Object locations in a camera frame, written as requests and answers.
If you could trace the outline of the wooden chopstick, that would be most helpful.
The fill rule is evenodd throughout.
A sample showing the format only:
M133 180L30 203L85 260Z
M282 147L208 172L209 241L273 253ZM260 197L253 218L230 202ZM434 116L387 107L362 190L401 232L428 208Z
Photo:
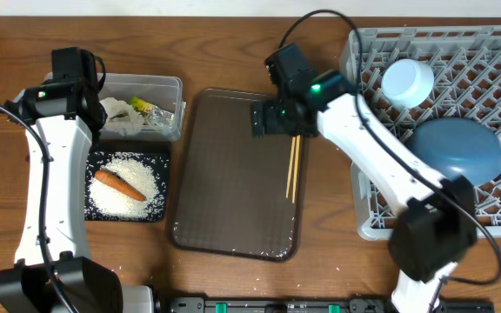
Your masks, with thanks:
M289 167L288 167L287 181L286 181L286 191L285 191L286 198L289 198L289 193L291 190L291 179L292 179L292 171L293 171L293 165L294 165L296 143L297 143L297 138L293 137L291 139L291 152L290 152Z
M301 146L301 136L297 136L295 139L295 149L293 151L293 171L292 171L292 197L293 203L297 199L297 178L298 178L298 166L299 166L299 155Z

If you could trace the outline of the white tissue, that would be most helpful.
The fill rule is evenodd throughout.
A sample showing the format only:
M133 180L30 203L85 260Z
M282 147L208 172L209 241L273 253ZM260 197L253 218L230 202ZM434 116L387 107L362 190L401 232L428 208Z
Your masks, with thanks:
M123 100L107 97L100 101L107 114L103 130L119 136L134 136L144 126L144 117Z

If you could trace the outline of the foil snack wrapper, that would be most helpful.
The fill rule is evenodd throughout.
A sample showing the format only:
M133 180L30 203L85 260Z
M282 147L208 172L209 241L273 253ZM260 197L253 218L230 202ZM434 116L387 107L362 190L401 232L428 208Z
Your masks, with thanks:
M142 98L133 97L130 100L133 109L144 118L144 123L150 126L170 126L174 122L174 114L162 110L155 104L149 103Z

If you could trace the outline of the orange carrot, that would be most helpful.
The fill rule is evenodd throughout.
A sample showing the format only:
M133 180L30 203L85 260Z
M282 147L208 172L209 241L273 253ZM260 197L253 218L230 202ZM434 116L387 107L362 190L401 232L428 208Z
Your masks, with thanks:
M132 187L130 184L126 183L123 179L117 176L115 173L108 170L98 170L95 172L94 177L104 185L118 191L119 193L137 200L138 202L144 202L146 196L139 192L137 189Z

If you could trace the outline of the white rice pile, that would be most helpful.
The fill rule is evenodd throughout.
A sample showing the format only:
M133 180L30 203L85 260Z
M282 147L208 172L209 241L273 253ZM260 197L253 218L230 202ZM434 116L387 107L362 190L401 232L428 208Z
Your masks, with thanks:
M163 218L166 182L161 170L167 166L160 157L144 157L136 153L114 153L103 156L87 167L85 215L92 220L155 222ZM131 199L100 183L98 170L115 173L146 196L144 202Z

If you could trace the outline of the light blue bowl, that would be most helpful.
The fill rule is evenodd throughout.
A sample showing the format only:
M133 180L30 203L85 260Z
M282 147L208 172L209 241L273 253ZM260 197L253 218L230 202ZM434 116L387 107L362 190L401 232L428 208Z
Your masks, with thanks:
M387 68L381 90L397 110L410 110L426 100L435 83L431 67L412 59L401 59Z

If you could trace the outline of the dark blue plate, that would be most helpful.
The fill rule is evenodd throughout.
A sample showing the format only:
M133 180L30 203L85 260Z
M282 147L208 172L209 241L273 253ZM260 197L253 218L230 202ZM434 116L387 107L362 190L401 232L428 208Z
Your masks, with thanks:
M446 117L423 123L407 140L406 147L444 176L464 176L474 186L501 174L498 137L469 119Z

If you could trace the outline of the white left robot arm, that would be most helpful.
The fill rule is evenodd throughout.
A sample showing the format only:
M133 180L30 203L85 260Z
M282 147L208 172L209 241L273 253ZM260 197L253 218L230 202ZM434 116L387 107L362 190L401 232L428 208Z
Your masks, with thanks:
M0 270L8 312L152 312L148 286L123 286L91 259L84 221L87 156L105 120L98 86L49 83L6 110L25 125L30 153L26 217L14 265Z

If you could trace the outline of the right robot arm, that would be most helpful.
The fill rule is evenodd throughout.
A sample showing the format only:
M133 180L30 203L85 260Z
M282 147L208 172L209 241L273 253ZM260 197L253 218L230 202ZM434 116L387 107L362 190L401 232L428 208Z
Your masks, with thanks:
M251 107L254 137L321 136L378 187L397 217L389 251L400 269L391 302L399 312L432 312L443 285L477 241L471 184L448 179L404 147L338 71L269 65L277 99Z

